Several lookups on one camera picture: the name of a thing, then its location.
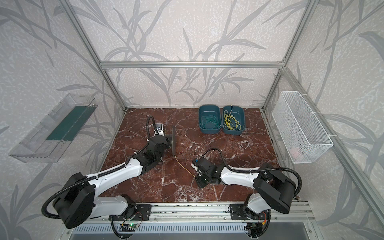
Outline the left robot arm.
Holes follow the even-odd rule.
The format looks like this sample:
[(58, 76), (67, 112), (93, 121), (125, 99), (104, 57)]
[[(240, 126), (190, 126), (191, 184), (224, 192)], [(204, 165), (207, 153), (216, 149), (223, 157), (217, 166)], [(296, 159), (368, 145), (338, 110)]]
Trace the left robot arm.
[(144, 175), (163, 162), (168, 149), (175, 149), (176, 131), (166, 135), (161, 124), (154, 123), (154, 135), (148, 134), (147, 144), (122, 164), (90, 175), (76, 173), (65, 186), (42, 205), (41, 213), (49, 219), (60, 219), (73, 229), (89, 219), (121, 216), (133, 212), (135, 202), (126, 195), (101, 197), (120, 183)]

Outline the dark grey foam spool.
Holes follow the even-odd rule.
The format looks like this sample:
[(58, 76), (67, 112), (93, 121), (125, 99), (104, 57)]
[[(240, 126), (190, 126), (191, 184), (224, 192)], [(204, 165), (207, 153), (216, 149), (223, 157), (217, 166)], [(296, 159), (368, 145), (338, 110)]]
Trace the dark grey foam spool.
[(175, 158), (175, 148), (176, 148), (176, 129), (175, 126), (172, 127), (172, 142), (171, 142), (171, 148), (172, 148), (172, 156)]

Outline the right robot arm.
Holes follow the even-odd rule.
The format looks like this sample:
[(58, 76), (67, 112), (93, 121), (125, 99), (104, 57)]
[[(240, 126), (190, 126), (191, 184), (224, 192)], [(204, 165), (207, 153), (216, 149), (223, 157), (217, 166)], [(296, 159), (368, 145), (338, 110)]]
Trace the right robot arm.
[[(214, 165), (205, 158), (210, 151), (219, 152), (222, 165)], [(293, 199), (303, 185), (301, 176), (290, 168), (274, 168), (268, 163), (251, 169), (229, 166), (218, 148), (208, 149), (199, 159), (193, 160), (191, 166), (197, 172), (195, 179), (201, 189), (209, 184), (237, 185), (254, 189), (256, 192), (247, 197), (243, 206), (245, 217), (249, 219), (266, 213), (267, 210), (288, 214)]]

